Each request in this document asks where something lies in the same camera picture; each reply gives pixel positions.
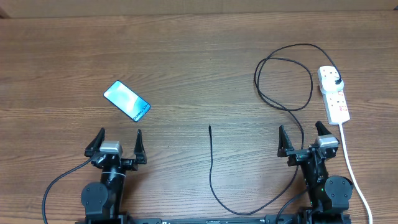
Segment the black power cord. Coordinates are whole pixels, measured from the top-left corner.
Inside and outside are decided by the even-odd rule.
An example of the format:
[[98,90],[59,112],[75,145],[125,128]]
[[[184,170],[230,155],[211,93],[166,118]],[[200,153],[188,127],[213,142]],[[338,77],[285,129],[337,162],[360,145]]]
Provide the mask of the black power cord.
[[296,177],[296,175],[297,175],[297,171],[298,171],[299,167],[296,167],[296,171],[294,172],[293,178],[292,178],[292,180],[289,182],[289,184],[286,186],[286,188],[285,188],[283,191],[281,191],[281,193],[279,193],[279,195],[277,195],[277,196],[274,197],[272,200],[270,200],[269,202],[267,202],[265,205],[261,206],[260,208],[254,210],[254,211],[246,212],[246,213],[235,212],[235,211],[231,210],[230,208],[228,208],[227,206],[225,206],[225,205],[218,199],[216,193],[215,193],[214,190],[213,190],[213,186],[212,186],[212,184],[211,184],[211,172],[212,172],[212,170],[213,170],[213,138],[212,138],[212,136],[211,136],[211,126],[210,126],[210,125],[209,125],[209,134],[210,134],[210,173],[209,173],[210,189],[211,189],[211,192],[212,192],[213,195],[214,195],[214,198],[217,200],[217,202],[218,202],[223,208],[227,209],[227,211],[229,211],[229,212],[231,212],[231,213],[233,213],[233,214],[235,214],[235,215],[252,215],[252,214],[254,214],[254,213],[256,213],[256,212],[262,210],[263,208],[267,207],[270,203],[272,203],[272,202],[274,202],[275,200],[277,200],[277,199],[278,199],[282,194],[284,194],[285,191],[293,184],[293,181],[294,181],[294,179],[295,179],[295,177]]
[[[302,63],[300,63],[300,62],[298,62],[298,61],[295,61],[295,60],[292,60],[292,59],[288,59],[288,58],[272,57],[274,53],[276,53],[276,52],[278,52],[278,51],[280,51],[280,50],[282,50],[282,49],[286,49],[286,48],[288,48],[288,47],[301,46],[301,45],[306,45],[306,46],[315,47],[315,48],[317,48],[318,50],[320,50],[322,53],[324,53],[325,56],[326,56],[326,57],[329,59],[329,61],[331,62],[331,64],[336,68],[336,71],[337,71],[337,73],[338,73],[338,75],[339,75],[339,80],[336,81],[336,84],[339,84],[339,83],[341,82],[341,74],[340,74],[339,70],[337,69],[337,66],[335,65],[335,63],[331,60],[331,58],[329,57],[329,55],[328,55],[323,49],[321,49],[320,47],[318,47],[318,46],[316,46],[316,45],[313,45],[313,44],[292,44],[292,45],[288,45],[288,46],[285,46],[285,47],[281,47],[281,48],[279,48],[279,49],[277,49],[277,50],[274,50],[271,54],[268,55],[268,57],[262,59],[262,60],[257,64],[256,71],[254,72],[254,84],[255,84],[255,86],[256,86],[256,89],[257,89],[257,92],[258,92],[260,98],[261,98],[265,103],[267,103],[269,106],[271,106],[271,107],[273,107],[273,108],[275,108],[275,109],[282,110],[282,111],[287,111],[290,115],[292,115],[292,117],[293,117],[293,119],[296,121],[296,123],[297,123],[297,125],[298,125],[298,127],[299,127],[299,129],[300,129],[301,135],[302,135],[302,142],[301,142],[301,150],[302,150],[302,149],[304,148],[304,130],[303,130],[302,125],[301,125],[300,122],[298,121],[298,119],[297,119],[297,118],[294,116],[294,114],[292,113],[292,111],[299,111],[299,110],[302,110],[302,109],[304,109],[304,108],[309,104],[309,102],[310,102],[310,100],[311,100],[311,97],[312,97],[312,92],[313,92],[312,74],[311,74],[310,70],[309,70],[305,65],[303,65]],[[309,95],[309,97],[308,97],[307,102],[306,102],[302,107],[294,108],[294,109],[288,109],[288,108],[286,108],[284,105],[282,105],[282,104],[276,102],[275,100],[273,100],[273,99],[269,98],[268,96],[266,96],[265,94],[263,94],[263,92],[260,90],[260,86],[259,86],[260,74],[261,74],[261,72],[262,72],[262,68],[264,67],[264,65],[266,64],[266,62],[267,62],[268,60],[270,60],[270,59],[273,59],[273,60],[285,60],[285,61],[288,61],[288,62],[296,63],[297,65],[300,65],[301,67],[303,67],[304,69],[306,69],[306,71],[308,72],[308,74],[310,75],[310,81],[311,81],[310,95]],[[260,208],[254,210],[254,211],[247,212],[247,213],[241,213],[241,212],[232,211],[231,209],[229,209],[227,206],[225,206],[225,205],[218,199],[217,195],[215,194],[215,192],[214,192],[214,190],[213,190],[213,186],[212,186],[212,184],[211,184],[211,172],[212,172],[212,170],[213,170],[213,140],[212,140],[212,136],[211,136],[211,126],[209,126],[209,134],[210,134],[210,173],[209,173],[210,189],[211,189],[211,192],[212,192],[213,195],[214,195],[214,198],[217,200],[217,202],[218,202],[223,208],[225,208],[227,211],[229,211],[229,212],[231,212],[231,213],[233,213],[233,214],[235,214],[235,215],[252,215],[252,214],[254,214],[254,213],[256,213],[256,212],[262,210],[263,208],[265,208],[266,206],[268,206],[269,204],[271,204],[273,201],[277,200],[277,199],[278,199],[283,193],[285,193],[286,190],[292,185],[292,183],[293,183],[293,181],[294,181],[294,179],[295,179],[295,177],[296,177],[296,175],[297,175],[297,171],[298,171],[298,169],[299,169],[298,166],[296,167],[296,170],[295,170],[295,172],[294,172],[294,175],[293,175],[293,177],[292,177],[292,180],[289,182],[289,184],[286,186],[286,188],[285,188],[283,191],[281,191],[281,193],[278,194],[275,198],[273,198],[272,200],[270,200],[269,202],[267,202],[265,205],[261,206]],[[280,216],[280,214],[283,212],[283,210],[285,209],[285,207],[287,207],[290,203],[292,203],[294,200],[296,200],[297,198],[299,198],[301,195],[303,195],[303,194],[304,194],[305,192],[307,192],[307,191],[308,191],[308,189],[305,190],[304,192],[302,192],[302,193],[296,195],[296,196],[295,196],[294,198],[292,198],[289,202],[287,202],[287,203],[281,208],[281,210],[279,211],[277,218],[278,218],[278,217]]]
[[91,162],[92,158],[89,158],[86,162],[76,166],[75,168],[71,169],[70,171],[61,174],[60,176],[58,176],[57,178],[55,178],[55,180],[53,180],[51,182],[51,184],[47,187],[47,189],[45,190],[44,196],[43,196],[43,202],[42,202],[42,215],[43,215],[43,221],[45,224],[48,224],[47,222],[47,217],[45,216],[45,200],[47,199],[47,195],[49,194],[49,191],[51,189],[51,187],[58,181],[60,180],[62,177],[65,177],[66,175],[72,173],[73,171],[76,171],[80,168],[82,168],[83,166],[87,165],[89,162]]

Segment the black wire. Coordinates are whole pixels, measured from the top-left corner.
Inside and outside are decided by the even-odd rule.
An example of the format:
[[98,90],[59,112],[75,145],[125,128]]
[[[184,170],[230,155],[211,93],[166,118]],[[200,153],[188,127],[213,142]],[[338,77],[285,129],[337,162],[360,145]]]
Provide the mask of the black wire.
[[212,186],[212,184],[211,184],[211,172],[212,172],[212,170],[213,170],[213,138],[212,138],[212,136],[211,136],[211,126],[210,126],[210,125],[209,125],[209,134],[210,134],[210,173],[209,173],[210,189],[211,189],[211,192],[212,192],[213,195],[214,195],[214,198],[217,200],[217,202],[218,202],[223,208],[227,209],[227,211],[229,211],[229,212],[231,212],[231,213],[233,213],[233,214],[235,214],[235,215],[252,215],[252,214],[254,214],[254,213],[256,213],[256,212],[262,210],[263,208],[265,208],[266,206],[268,206],[270,203],[272,203],[272,202],[274,202],[275,200],[277,200],[277,199],[278,199],[282,194],[284,194],[285,191],[293,184],[293,181],[294,181],[294,179],[295,179],[295,177],[296,177],[296,175],[297,175],[297,171],[298,171],[298,169],[299,169],[298,166],[296,167],[296,171],[294,172],[294,175],[293,175],[292,180],[289,182],[289,184],[286,186],[286,188],[285,188],[283,191],[281,191],[281,193],[279,193],[279,195],[277,195],[274,199],[270,200],[270,201],[267,202],[265,205],[261,206],[260,208],[254,210],[254,211],[251,211],[251,212],[241,213],[241,212],[232,211],[231,209],[229,209],[227,206],[225,206],[225,205],[218,199],[216,193],[215,193],[214,190],[213,190],[213,186]]
[[[297,123],[297,125],[298,125],[298,127],[299,127],[299,129],[300,129],[301,135],[302,135],[302,142],[301,142],[301,150],[302,150],[302,149],[304,148],[304,130],[303,130],[302,125],[301,125],[300,122],[298,121],[298,119],[297,119],[297,118],[294,116],[294,114],[292,113],[292,111],[302,110],[302,109],[304,109],[304,108],[309,104],[309,102],[310,102],[310,100],[311,100],[311,97],[312,97],[312,92],[313,92],[312,74],[311,74],[310,70],[309,70],[305,65],[303,65],[302,63],[300,63],[300,62],[298,62],[298,61],[295,61],[295,60],[292,60],[292,59],[288,59],[288,58],[279,58],[279,57],[273,57],[273,58],[272,58],[272,56],[273,56],[274,53],[276,53],[276,52],[278,52],[278,51],[280,51],[280,50],[282,50],[282,49],[285,49],[285,48],[288,48],[288,47],[300,46],[300,45],[312,46],[312,47],[315,47],[315,48],[317,48],[318,50],[320,50],[322,53],[324,53],[325,56],[326,56],[326,57],[329,59],[329,61],[331,62],[331,64],[336,68],[336,71],[337,71],[337,73],[338,73],[338,75],[339,75],[339,80],[336,81],[336,84],[339,84],[339,83],[341,82],[341,74],[340,74],[340,71],[337,69],[337,66],[335,65],[335,63],[331,60],[331,58],[329,57],[329,55],[328,55],[323,49],[321,49],[320,47],[318,47],[318,46],[316,46],[316,45],[313,45],[313,44],[292,44],[292,45],[288,45],[288,46],[285,46],[285,47],[281,47],[281,48],[279,48],[279,49],[277,49],[277,50],[274,50],[271,54],[268,55],[268,57],[262,59],[262,60],[257,64],[256,71],[254,72],[254,84],[255,84],[255,86],[256,86],[256,88],[257,88],[257,92],[258,92],[260,98],[261,98],[265,103],[267,103],[269,106],[271,106],[271,107],[273,107],[273,108],[275,108],[275,109],[287,111],[290,115],[292,115],[292,117],[293,117],[293,119],[296,121],[296,123]],[[306,71],[307,71],[308,74],[310,75],[311,89],[310,89],[310,95],[309,95],[309,97],[308,97],[308,100],[307,100],[307,102],[306,102],[303,106],[301,106],[301,107],[299,107],[299,108],[295,108],[295,109],[288,109],[288,108],[286,108],[284,105],[282,105],[282,104],[276,102],[275,100],[273,100],[273,99],[269,98],[268,96],[266,96],[265,94],[263,94],[263,92],[260,90],[260,86],[259,86],[260,74],[261,74],[262,68],[264,67],[265,63],[266,63],[269,59],[273,59],[273,60],[285,60],[285,61],[288,61],[288,62],[293,62],[293,63],[296,63],[297,65],[300,65],[300,66],[303,67],[304,69],[306,69]],[[285,193],[285,191],[292,185],[292,183],[293,183],[293,181],[294,181],[294,179],[295,179],[295,177],[296,177],[296,175],[297,175],[297,171],[298,171],[298,169],[299,169],[298,166],[296,167],[296,170],[295,170],[295,172],[294,172],[294,175],[293,175],[293,177],[292,177],[292,180],[289,182],[289,184],[286,186],[286,188],[285,188],[283,191],[281,191],[281,193],[280,193],[279,195],[277,195],[274,199],[272,199],[271,201],[267,202],[265,205],[261,206],[260,208],[254,210],[254,211],[251,211],[251,212],[241,213],[241,212],[232,211],[231,209],[229,209],[227,206],[225,206],[225,205],[218,199],[218,197],[216,196],[216,194],[215,194],[215,192],[214,192],[214,190],[213,190],[213,186],[212,186],[212,184],[211,184],[211,172],[212,172],[212,170],[213,170],[213,140],[212,140],[212,136],[211,136],[211,126],[209,126],[209,134],[210,134],[210,161],[211,161],[211,164],[210,164],[210,173],[209,173],[210,189],[211,189],[211,192],[212,192],[213,195],[214,195],[214,198],[217,200],[217,202],[218,202],[223,208],[225,208],[227,211],[229,211],[229,212],[231,212],[231,213],[233,213],[233,214],[235,214],[235,215],[252,215],[252,214],[254,214],[254,213],[256,213],[256,212],[262,210],[263,208],[265,208],[266,206],[268,206],[268,205],[269,205],[270,203],[272,203],[273,201],[277,200],[277,199],[278,199],[283,193]]]
[[317,154],[315,153],[315,151],[313,152],[313,157],[315,160],[315,184],[317,184],[318,177],[319,177],[319,167],[318,167],[318,158],[317,158]]
[[317,211],[317,210],[312,210],[308,215],[307,215],[307,221],[308,221],[308,219],[312,216],[312,214],[314,214],[314,213],[318,213],[319,211]]
[[298,195],[294,196],[292,199],[290,199],[286,204],[279,210],[278,215],[276,215],[275,223],[278,224],[279,222],[279,217],[282,214],[282,212],[285,210],[285,208],[290,205],[292,202],[295,200],[299,199],[303,194],[307,193],[308,189],[305,189],[303,192],[299,193]]
[[71,169],[70,171],[61,174],[59,177],[55,178],[55,180],[53,180],[51,182],[51,184],[47,187],[47,189],[45,190],[44,196],[43,196],[43,202],[42,202],[42,215],[43,215],[43,221],[45,224],[48,224],[47,222],[47,217],[45,216],[45,200],[47,199],[47,195],[49,194],[49,191],[51,189],[51,187],[58,181],[60,180],[62,177],[65,177],[66,175],[72,173],[73,171],[76,171],[80,168],[82,168],[83,166],[87,165],[87,163],[91,162],[92,158],[89,158],[86,162],[76,166],[75,168]]

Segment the blue phone screen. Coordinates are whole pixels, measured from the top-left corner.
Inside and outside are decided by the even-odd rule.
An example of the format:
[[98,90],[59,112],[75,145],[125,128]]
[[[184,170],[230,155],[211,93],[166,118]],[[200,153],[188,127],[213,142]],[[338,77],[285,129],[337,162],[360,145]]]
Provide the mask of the blue phone screen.
[[133,121],[139,121],[150,109],[147,102],[120,81],[113,83],[104,96]]

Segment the white power strip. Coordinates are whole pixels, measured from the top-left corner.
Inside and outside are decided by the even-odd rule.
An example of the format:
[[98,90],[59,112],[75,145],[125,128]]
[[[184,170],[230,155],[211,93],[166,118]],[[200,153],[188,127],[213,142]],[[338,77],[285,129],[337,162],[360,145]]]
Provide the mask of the white power strip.
[[371,209],[366,201],[361,189],[359,189],[358,183],[356,182],[354,172],[349,163],[346,140],[343,132],[343,123],[349,120],[349,113],[346,98],[343,92],[344,83],[341,81],[339,85],[335,83],[335,80],[339,79],[336,68],[333,66],[322,66],[318,70],[319,87],[323,95],[323,101],[325,102],[326,115],[328,116],[329,124],[338,124],[341,134],[341,142],[343,145],[344,157],[347,163],[348,172],[353,180],[356,191],[361,197],[366,210],[368,211],[369,224],[373,224],[373,217]]
[[322,94],[329,124],[340,124],[349,120],[346,97],[343,90]]

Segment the wood grain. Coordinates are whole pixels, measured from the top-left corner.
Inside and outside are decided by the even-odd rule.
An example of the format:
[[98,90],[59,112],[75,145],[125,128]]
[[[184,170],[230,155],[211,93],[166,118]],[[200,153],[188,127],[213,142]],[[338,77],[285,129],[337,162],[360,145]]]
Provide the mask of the wood grain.
[[393,10],[397,0],[0,0],[11,18]]
[[[42,223],[45,188],[82,163],[83,149],[101,127],[132,156],[142,129],[148,164],[128,174],[123,209],[134,217],[235,217],[208,185],[213,128],[213,183],[233,210],[254,210],[277,195],[294,168],[276,156],[283,124],[295,147],[300,132],[283,111],[256,95],[252,75],[262,58],[284,45],[324,48],[346,83],[351,121],[345,124],[351,164],[376,223],[395,223],[398,145],[398,14],[327,12],[132,16],[0,20],[0,223]],[[327,59],[310,47],[278,53],[305,64],[314,77],[310,104],[295,112],[305,145],[327,123],[317,68]],[[270,62],[262,90],[288,107],[305,103],[308,74]],[[121,80],[152,109],[138,123],[103,98]],[[336,126],[328,126],[339,135]],[[342,150],[326,163],[331,175],[349,177]],[[81,189],[99,180],[84,167],[51,189],[51,223],[84,218]],[[302,175],[280,199],[255,214],[277,213],[303,189]],[[307,197],[292,204],[294,212]],[[354,223],[366,214],[358,194],[350,201]]]

